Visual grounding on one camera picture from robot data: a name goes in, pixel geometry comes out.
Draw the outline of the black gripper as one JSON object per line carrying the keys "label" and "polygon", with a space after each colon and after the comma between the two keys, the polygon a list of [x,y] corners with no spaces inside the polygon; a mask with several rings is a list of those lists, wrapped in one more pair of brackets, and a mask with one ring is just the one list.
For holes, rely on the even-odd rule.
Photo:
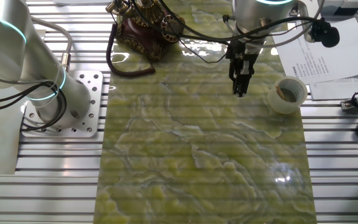
{"label": "black gripper", "polygon": [[[249,44],[243,43],[239,40],[230,41],[227,50],[226,58],[230,60],[238,59],[244,61],[243,76],[244,76],[244,93],[247,93],[250,79],[254,74],[254,63],[259,56],[260,50],[252,48]],[[232,81],[232,93],[237,97],[243,97],[241,90],[242,80],[239,77],[241,68],[236,62],[231,62],[229,65],[229,78]]]}

